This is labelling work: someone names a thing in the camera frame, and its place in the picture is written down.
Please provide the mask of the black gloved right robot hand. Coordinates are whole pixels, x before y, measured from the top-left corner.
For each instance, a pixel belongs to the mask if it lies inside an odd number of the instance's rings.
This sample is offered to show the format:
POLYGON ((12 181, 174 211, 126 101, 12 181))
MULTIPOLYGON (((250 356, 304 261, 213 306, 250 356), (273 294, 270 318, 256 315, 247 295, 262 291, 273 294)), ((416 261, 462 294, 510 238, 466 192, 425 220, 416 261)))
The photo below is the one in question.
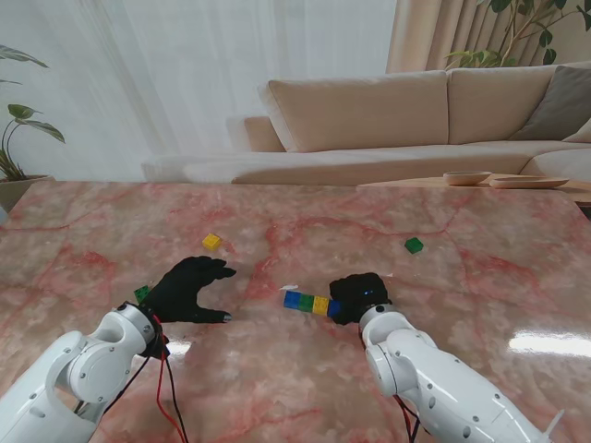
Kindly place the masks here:
POLYGON ((332 300, 340 306, 330 318, 339 325, 358 323, 371 307, 392 303, 383 280, 374 272, 352 274, 332 281, 329 288, 332 300))

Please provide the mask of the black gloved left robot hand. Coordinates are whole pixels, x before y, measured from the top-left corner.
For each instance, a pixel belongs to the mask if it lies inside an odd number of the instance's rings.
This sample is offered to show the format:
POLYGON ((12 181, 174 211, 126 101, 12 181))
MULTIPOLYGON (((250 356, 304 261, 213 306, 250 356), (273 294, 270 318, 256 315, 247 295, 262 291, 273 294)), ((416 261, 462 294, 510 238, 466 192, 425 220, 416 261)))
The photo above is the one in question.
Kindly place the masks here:
POLYGON ((162 323, 227 323, 232 316, 198 304, 199 291, 214 281, 236 274, 225 260, 206 256, 186 257, 174 265, 140 302, 162 323))

